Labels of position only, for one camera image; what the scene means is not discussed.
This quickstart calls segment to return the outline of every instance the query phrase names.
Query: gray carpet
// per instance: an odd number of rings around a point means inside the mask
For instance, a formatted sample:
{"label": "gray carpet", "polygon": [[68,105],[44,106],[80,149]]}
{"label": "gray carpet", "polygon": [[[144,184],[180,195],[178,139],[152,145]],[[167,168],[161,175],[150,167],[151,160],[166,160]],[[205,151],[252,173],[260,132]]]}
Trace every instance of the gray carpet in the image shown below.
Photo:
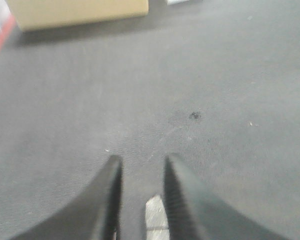
{"label": "gray carpet", "polygon": [[22,34],[0,53],[0,240],[124,158],[139,240],[180,153],[226,202],[300,240],[300,0],[150,0],[146,17]]}

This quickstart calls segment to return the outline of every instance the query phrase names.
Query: black plastic part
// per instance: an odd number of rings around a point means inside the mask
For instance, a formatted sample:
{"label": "black plastic part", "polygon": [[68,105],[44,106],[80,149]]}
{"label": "black plastic part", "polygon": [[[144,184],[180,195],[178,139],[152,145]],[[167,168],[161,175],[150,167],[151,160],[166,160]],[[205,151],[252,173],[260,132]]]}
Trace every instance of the black plastic part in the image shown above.
{"label": "black plastic part", "polygon": [[165,159],[164,205],[171,240],[288,240],[206,189],[174,153]]}
{"label": "black plastic part", "polygon": [[122,159],[114,155],[67,206],[11,240],[119,239],[121,189]]}

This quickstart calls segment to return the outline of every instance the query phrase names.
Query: dark spot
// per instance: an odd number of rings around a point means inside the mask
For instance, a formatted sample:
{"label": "dark spot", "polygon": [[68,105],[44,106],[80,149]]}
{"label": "dark spot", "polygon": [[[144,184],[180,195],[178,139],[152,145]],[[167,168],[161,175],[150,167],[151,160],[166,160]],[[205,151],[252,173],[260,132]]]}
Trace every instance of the dark spot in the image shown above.
{"label": "dark spot", "polygon": [[199,111],[194,111],[193,113],[190,114],[189,118],[191,120],[198,120],[201,118],[201,112]]}

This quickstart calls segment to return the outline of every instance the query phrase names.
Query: cardboard box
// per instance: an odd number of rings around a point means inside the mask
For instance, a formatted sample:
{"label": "cardboard box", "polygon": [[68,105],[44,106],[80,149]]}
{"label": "cardboard box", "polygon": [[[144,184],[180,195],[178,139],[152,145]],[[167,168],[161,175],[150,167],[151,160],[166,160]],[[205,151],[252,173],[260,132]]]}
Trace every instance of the cardboard box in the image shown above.
{"label": "cardboard box", "polygon": [[148,14],[148,0],[6,0],[22,31]]}

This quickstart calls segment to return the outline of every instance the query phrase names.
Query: red stripe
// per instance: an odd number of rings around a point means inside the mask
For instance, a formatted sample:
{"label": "red stripe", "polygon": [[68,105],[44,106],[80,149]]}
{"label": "red stripe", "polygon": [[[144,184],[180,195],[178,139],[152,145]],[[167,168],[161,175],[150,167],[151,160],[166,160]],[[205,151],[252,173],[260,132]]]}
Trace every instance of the red stripe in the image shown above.
{"label": "red stripe", "polygon": [[10,15],[9,18],[5,21],[2,30],[0,32],[0,49],[2,48],[5,40],[9,36],[10,32],[14,28],[16,24],[15,17]]}

